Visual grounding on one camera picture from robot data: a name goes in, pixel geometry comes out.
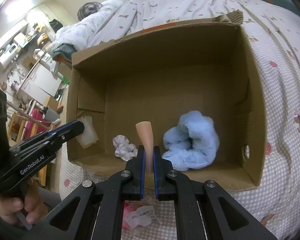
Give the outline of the person left hand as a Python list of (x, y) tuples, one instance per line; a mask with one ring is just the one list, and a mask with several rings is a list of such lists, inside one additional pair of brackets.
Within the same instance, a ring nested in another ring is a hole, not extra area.
[(0, 196), (0, 218), (8, 224), (15, 225), (19, 223), (17, 213), (21, 210), (26, 211), (26, 221), (29, 224), (36, 224), (48, 213), (47, 206), (39, 193), (37, 182), (29, 179), (27, 183), (28, 188), (24, 200), (18, 197), (8, 198)]

